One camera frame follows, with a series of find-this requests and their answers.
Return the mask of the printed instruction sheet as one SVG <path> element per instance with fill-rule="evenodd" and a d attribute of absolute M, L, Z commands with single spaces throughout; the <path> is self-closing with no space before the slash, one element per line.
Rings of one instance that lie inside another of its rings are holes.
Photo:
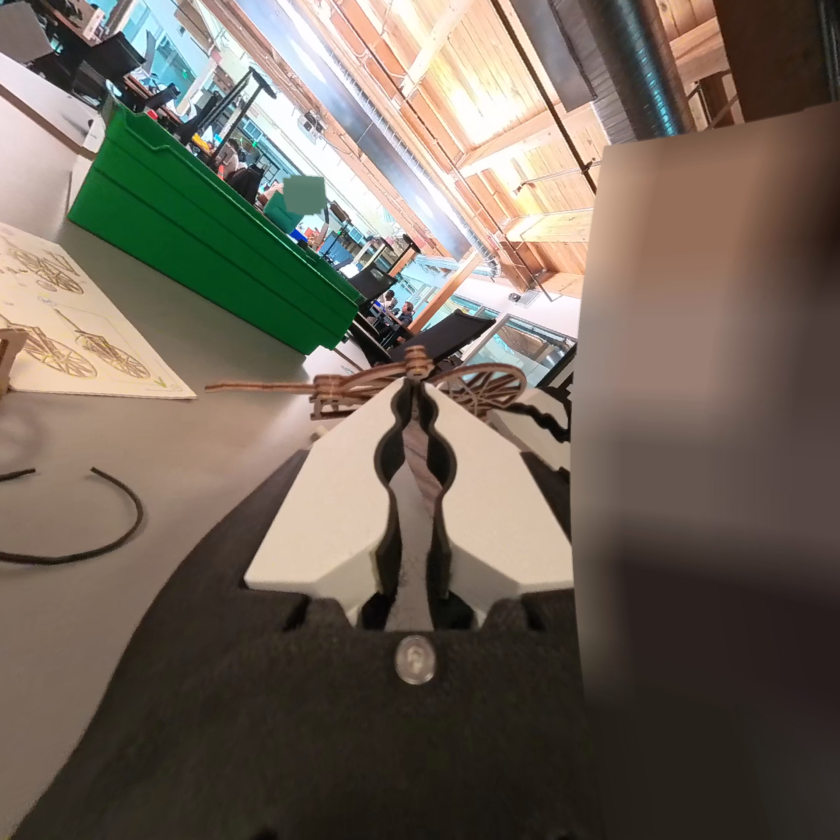
<path fill-rule="evenodd" d="M 1 327 L 26 334 L 13 391 L 196 399 L 62 247 L 6 224 Z"/>

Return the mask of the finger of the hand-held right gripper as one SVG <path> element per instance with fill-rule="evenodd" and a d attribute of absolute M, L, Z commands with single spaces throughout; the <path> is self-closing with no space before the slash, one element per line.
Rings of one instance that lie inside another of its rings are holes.
<path fill-rule="evenodd" d="M 550 390 L 526 389 L 508 406 L 508 412 L 533 420 L 549 434 L 571 432 L 571 402 L 559 399 Z"/>
<path fill-rule="evenodd" d="M 569 469 L 569 443 L 559 442 L 527 414 L 489 411 L 489 426 L 522 453 L 538 456 L 552 469 Z"/>

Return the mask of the wooden wheel assembly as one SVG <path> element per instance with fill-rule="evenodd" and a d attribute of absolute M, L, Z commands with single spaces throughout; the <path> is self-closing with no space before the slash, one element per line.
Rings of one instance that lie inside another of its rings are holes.
<path fill-rule="evenodd" d="M 21 329 L 1 329 L 1 397 L 10 387 L 11 370 L 28 339 L 28 333 Z"/>

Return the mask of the wooden model frame with wheel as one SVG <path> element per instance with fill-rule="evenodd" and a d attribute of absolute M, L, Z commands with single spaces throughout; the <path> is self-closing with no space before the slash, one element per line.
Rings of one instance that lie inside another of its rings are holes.
<path fill-rule="evenodd" d="M 205 392 L 283 392 L 307 395 L 311 418 L 315 421 L 348 417 L 363 404 L 401 377 L 425 382 L 483 422 L 491 410 L 513 408 L 527 383 L 516 366 L 500 362 L 463 364 L 454 356 L 437 363 L 424 346 L 405 345 L 404 356 L 363 371 L 345 374 L 319 374 L 311 383 L 221 381 L 205 386 Z"/>

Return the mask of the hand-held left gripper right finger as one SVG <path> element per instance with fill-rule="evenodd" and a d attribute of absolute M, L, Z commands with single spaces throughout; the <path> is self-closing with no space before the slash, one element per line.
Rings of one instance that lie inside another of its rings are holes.
<path fill-rule="evenodd" d="M 433 625 L 480 625 L 500 601 L 574 588 L 571 541 L 539 459 L 431 385 L 420 386 L 427 467 L 441 486 L 427 556 Z"/>

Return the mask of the black office chair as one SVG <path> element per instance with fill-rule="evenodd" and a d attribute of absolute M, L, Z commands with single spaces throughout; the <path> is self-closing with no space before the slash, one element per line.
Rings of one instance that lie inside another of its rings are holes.
<path fill-rule="evenodd" d="M 410 349 L 422 347 L 435 365 L 454 356 L 475 342 L 490 327 L 494 318 L 479 318 L 462 311 L 453 311 L 442 321 L 387 350 L 374 338 L 371 325 L 356 318 L 350 325 L 350 336 L 372 366 L 404 362 Z"/>
<path fill-rule="evenodd" d="M 371 264 L 348 278 L 348 282 L 360 295 L 359 310 L 362 311 L 368 309 L 374 300 L 392 288 L 397 278 Z"/>

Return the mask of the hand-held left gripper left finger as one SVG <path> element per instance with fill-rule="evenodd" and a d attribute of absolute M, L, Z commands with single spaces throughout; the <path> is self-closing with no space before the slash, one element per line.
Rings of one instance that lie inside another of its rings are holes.
<path fill-rule="evenodd" d="M 350 620 L 396 597 L 403 541 L 391 486 L 412 415 L 407 379 L 313 444 L 245 573 L 250 590 L 333 599 Z"/>

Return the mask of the silver ventilation duct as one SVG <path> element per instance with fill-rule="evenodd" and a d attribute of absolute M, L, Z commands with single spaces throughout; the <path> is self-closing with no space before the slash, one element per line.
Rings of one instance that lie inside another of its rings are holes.
<path fill-rule="evenodd" d="M 673 51 L 655 1 L 603 1 L 602 48 L 637 140 L 696 129 Z"/>

